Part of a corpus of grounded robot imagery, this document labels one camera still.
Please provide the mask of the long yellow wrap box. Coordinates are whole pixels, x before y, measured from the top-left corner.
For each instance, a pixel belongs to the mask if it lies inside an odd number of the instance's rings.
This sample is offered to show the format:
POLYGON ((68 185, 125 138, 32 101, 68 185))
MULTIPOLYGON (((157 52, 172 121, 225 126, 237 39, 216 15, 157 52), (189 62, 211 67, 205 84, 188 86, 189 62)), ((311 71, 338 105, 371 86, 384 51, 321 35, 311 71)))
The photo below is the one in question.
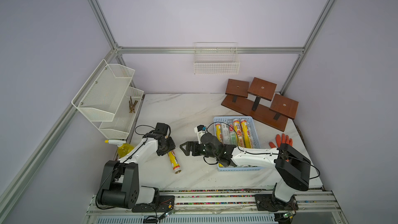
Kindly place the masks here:
POLYGON ((168 152, 168 156, 169 156, 171 165, 172 165, 172 167, 173 167, 174 173, 175 173, 175 174, 180 173, 180 172, 181 172, 181 167, 180 167, 180 164, 179 164, 179 162, 178 162, 178 160, 177 160, 177 158, 176 158, 175 152, 174 152, 173 150, 170 151, 170 152, 168 152))

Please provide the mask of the white roll grape picture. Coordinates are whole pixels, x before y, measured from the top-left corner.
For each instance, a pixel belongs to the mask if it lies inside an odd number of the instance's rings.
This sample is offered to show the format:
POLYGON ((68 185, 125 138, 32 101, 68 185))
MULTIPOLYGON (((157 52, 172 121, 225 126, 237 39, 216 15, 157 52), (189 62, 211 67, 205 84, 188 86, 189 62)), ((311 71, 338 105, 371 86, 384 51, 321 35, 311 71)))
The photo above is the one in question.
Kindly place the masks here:
POLYGON ((237 145, 238 137, 232 125, 229 125, 229 132, 231 145, 237 145))

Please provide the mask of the light blue plastic basket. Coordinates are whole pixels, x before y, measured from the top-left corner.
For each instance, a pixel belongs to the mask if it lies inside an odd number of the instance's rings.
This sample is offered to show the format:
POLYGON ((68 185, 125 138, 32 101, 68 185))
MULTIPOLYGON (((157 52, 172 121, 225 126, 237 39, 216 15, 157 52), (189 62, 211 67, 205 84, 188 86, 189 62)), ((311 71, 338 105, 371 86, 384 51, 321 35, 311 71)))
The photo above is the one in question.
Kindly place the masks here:
MULTIPOLYGON (((250 116, 216 116, 214 117, 214 129, 215 129, 215 123, 219 122, 219 123, 225 123, 228 126, 232 125, 233 126, 233 120, 234 119, 238 119, 239 122, 241 119, 247 120, 247 122, 249 123, 250 126, 250 133, 251 133, 251 137, 252 137, 252 144, 254 146, 255 149, 260 149, 261 145, 259 142, 259 138, 258 138, 258 134, 255 128, 255 123, 252 117, 250 116)), ((245 166, 245 167, 223 167, 220 163, 218 164, 218 170, 219 171, 259 171, 262 170, 262 167, 253 167, 253 166, 245 166)))

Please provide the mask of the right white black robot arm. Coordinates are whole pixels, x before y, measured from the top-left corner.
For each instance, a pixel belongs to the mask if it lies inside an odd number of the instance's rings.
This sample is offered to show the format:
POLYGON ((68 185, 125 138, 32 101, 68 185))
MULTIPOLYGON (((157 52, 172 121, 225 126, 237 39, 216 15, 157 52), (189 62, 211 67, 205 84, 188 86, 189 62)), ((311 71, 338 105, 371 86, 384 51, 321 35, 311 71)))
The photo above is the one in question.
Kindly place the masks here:
POLYGON ((309 190, 311 161, 282 143, 270 149, 242 148, 223 144, 216 136, 201 131, 197 142, 185 142, 180 149, 186 156, 214 158, 224 167, 261 167, 277 171, 282 178, 273 190, 274 198, 289 202, 297 191, 309 190))

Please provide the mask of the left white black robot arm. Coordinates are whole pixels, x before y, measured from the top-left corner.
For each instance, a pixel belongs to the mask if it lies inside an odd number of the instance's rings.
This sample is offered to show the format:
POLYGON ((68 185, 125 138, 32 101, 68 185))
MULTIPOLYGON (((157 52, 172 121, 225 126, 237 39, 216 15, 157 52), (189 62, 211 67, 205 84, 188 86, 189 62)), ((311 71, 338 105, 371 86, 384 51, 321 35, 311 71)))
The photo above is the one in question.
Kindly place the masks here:
POLYGON ((139 168, 153 154, 164 156, 175 148, 171 127, 158 122, 127 155, 116 161, 110 160, 104 165, 95 198, 96 207, 102 210, 116 207, 134 209, 136 206, 158 208, 159 189, 141 185, 139 168))

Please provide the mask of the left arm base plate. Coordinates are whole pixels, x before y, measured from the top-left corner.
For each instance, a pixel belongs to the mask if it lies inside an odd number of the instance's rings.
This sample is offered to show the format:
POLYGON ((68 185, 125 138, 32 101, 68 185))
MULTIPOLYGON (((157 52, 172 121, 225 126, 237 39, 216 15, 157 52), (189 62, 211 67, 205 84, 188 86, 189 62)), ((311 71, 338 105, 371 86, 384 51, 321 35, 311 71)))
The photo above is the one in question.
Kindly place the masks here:
POLYGON ((137 204, 132 208, 133 213, 165 213, 174 209, 175 196, 157 196, 151 203, 137 204))

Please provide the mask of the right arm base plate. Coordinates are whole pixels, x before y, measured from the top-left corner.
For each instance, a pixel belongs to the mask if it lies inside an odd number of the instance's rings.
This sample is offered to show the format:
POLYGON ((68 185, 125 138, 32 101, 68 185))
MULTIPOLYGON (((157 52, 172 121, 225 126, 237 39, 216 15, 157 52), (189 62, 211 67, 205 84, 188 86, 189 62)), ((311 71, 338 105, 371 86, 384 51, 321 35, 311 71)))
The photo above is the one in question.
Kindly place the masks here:
POLYGON ((255 195, 255 203, 258 211, 277 212, 296 211, 298 209, 294 197, 291 197, 289 202, 284 202, 271 194, 257 194, 255 195))

